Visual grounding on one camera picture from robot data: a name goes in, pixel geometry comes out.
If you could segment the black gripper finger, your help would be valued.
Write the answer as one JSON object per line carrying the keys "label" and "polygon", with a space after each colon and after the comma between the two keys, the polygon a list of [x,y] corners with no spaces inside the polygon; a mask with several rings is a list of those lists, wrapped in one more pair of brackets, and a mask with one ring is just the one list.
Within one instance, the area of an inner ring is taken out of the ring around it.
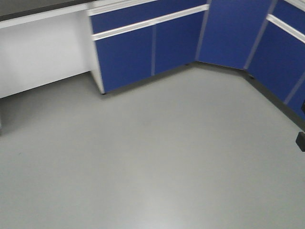
{"label": "black gripper finger", "polygon": [[295,140],[296,144],[302,152],[305,152],[305,133],[299,132]]}

